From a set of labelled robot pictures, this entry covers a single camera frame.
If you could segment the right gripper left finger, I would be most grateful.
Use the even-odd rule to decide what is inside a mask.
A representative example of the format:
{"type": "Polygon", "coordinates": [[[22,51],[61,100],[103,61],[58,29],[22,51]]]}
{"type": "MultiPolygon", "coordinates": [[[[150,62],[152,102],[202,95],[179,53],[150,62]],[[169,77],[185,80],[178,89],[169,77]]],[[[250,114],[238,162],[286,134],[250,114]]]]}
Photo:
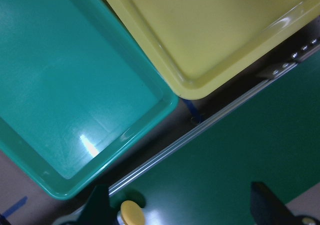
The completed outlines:
{"type": "Polygon", "coordinates": [[[111,225],[109,187],[97,185],[77,218],[60,218],[54,225],[111,225]]]}

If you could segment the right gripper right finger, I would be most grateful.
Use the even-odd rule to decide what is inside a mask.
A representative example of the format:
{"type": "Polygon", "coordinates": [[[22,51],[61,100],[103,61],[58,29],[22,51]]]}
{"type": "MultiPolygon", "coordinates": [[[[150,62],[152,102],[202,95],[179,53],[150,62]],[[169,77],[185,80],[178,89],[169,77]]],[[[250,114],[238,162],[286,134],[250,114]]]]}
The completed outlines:
{"type": "Polygon", "coordinates": [[[318,225],[320,220],[310,215],[294,215],[261,181],[250,185],[250,213],[256,225],[318,225]]]}

